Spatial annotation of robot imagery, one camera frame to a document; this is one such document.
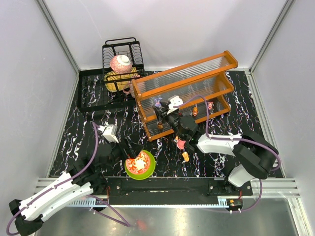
white wall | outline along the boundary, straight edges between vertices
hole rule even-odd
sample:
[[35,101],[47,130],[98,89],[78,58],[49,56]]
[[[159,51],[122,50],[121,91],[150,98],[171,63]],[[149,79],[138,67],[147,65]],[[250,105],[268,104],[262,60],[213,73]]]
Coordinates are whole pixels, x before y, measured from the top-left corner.
[[296,1],[254,72],[284,168],[315,231],[315,1]]
[[285,0],[45,0],[80,68],[101,68],[105,40],[136,37],[146,69],[229,50],[249,67]]
[[0,1],[0,235],[8,203],[34,192],[61,128],[75,73],[34,0]]

wire dish rack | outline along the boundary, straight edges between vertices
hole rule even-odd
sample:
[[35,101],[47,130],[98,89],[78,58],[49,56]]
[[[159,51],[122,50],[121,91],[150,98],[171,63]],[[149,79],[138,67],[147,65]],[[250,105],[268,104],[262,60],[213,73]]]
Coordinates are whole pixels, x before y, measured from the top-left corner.
[[[130,82],[137,75],[144,76],[144,64],[142,59],[140,42],[136,38],[121,38],[107,40],[102,46],[102,68],[80,71],[78,84],[78,109],[83,113],[93,113],[127,106],[134,106],[135,99],[131,94],[119,91],[119,85]],[[116,55],[126,55],[136,72],[116,74],[115,80],[109,80],[113,76],[104,79],[105,75],[112,71],[111,59]],[[116,92],[109,91],[106,85],[112,84]]]

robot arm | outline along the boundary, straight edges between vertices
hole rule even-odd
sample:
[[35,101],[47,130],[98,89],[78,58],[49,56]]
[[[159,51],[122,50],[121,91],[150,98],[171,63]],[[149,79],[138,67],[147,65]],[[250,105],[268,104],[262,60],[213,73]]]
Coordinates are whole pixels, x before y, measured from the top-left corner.
[[241,164],[228,175],[229,183],[241,187],[253,178],[268,177],[276,157],[262,146],[270,148],[276,154],[278,151],[257,133],[248,131],[237,135],[210,134],[208,136],[200,130],[192,116],[183,116],[178,108],[174,108],[183,104],[178,96],[171,97],[168,102],[160,102],[160,104],[160,107],[153,106],[158,122],[168,123],[172,127],[178,138],[185,142],[185,150],[190,153],[195,153],[197,150],[203,153],[222,153],[235,156],[240,161]]
[[45,221],[71,202],[92,193],[99,195],[105,192],[107,180],[101,174],[101,167],[112,165],[119,158],[135,158],[142,149],[141,145],[132,143],[129,138],[119,141],[116,137],[117,127],[114,125],[99,126],[98,130],[114,145],[99,145],[93,162],[84,172],[80,173],[87,166],[89,158],[76,161],[70,170],[30,198],[22,201],[15,199],[9,203],[13,215],[25,208],[15,218],[15,225],[21,236],[28,236],[39,230]]

pink toy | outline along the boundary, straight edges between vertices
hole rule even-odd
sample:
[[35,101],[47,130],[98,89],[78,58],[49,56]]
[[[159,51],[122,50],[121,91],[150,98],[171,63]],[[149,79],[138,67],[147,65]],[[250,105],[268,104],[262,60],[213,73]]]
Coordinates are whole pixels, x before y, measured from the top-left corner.
[[176,143],[176,146],[181,149],[181,150],[184,150],[185,149],[185,143],[186,141],[183,141],[183,140],[177,140],[177,143]]
[[117,74],[125,74],[131,72],[132,65],[126,55],[117,55],[110,61],[110,67]]
[[208,110],[211,110],[213,107],[213,102],[208,102]]

green plate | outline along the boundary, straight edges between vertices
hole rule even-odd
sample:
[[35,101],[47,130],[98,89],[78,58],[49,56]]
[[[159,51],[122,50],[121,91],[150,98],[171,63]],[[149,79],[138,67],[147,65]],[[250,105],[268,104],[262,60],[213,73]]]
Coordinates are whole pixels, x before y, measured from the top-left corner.
[[126,170],[127,174],[131,178],[136,179],[136,180],[143,180],[143,179],[146,179],[146,178],[150,177],[153,174],[154,169],[156,168],[156,161],[155,161],[153,155],[151,153],[149,153],[148,151],[146,151],[146,150],[142,150],[142,151],[145,152],[150,158],[150,166],[149,166],[148,170],[145,173],[139,174],[139,175],[131,173],[127,169],[127,165],[126,165],[126,161],[125,161],[125,170]]

